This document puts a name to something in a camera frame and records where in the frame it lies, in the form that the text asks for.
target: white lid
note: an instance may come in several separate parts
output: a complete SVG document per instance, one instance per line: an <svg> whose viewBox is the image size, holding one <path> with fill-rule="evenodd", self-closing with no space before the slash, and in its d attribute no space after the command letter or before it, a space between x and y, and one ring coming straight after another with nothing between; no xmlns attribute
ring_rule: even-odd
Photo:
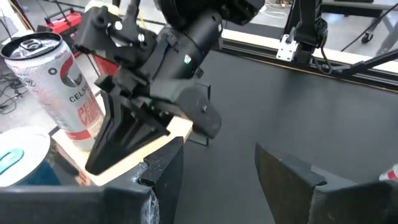
<svg viewBox="0 0 398 224"><path fill-rule="evenodd" d="M37 127L14 128L0 134L0 173L5 169L0 174L0 187L10 186L28 176L44 160L49 148L49 134Z"/></svg>

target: can lid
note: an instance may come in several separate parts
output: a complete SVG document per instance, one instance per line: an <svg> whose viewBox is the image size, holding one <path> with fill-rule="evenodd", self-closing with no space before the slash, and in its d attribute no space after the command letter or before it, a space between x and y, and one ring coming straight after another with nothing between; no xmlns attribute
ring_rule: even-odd
<svg viewBox="0 0 398 224"><path fill-rule="evenodd" d="M47 156L50 136L36 127L14 128L0 134L0 187L18 183Z"/></svg>
<svg viewBox="0 0 398 224"><path fill-rule="evenodd" d="M25 35L6 44L1 55L9 60L25 60L39 57L56 49L62 42L58 34L38 32Z"/></svg>

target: blue container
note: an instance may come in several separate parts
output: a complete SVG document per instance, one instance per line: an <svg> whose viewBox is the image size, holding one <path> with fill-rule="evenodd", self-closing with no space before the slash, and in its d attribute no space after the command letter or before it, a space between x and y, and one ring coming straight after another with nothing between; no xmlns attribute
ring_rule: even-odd
<svg viewBox="0 0 398 224"><path fill-rule="evenodd" d="M57 153L40 128L14 128L0 134L0 187L60 185L53 169Z"/></svg>

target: black table surface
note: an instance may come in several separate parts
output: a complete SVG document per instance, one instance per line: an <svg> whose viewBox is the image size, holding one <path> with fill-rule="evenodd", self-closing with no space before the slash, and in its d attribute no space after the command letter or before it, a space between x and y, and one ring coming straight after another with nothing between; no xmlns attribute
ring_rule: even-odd
<svg viewBox="0 0 398 224"><path fill-rule="evenodd" d="M208 148L185 145L176 223L274 223L256 142L358 183L398 162L395 93L218 52L202 69L223 126Z"/></svg>

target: white cable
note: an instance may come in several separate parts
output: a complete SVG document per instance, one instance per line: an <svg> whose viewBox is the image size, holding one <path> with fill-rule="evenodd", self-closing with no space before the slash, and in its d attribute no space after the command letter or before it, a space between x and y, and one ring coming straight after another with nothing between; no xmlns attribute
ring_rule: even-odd
<svg viewBox="0 0 398 224"><path fill-rule="evenodd" d="M266 11L267 11L267 5L269 5L269 4L265 4L265 5L260 9L260 13L261 13L261 14L263 14L263 15L265 15L265 16L269 16L269 17L271 17L271 18L275 18L275 19L283 19L285 16L287 16L287 14L284 13L284 12L275 12L275 11L266 12Z"/></svg>

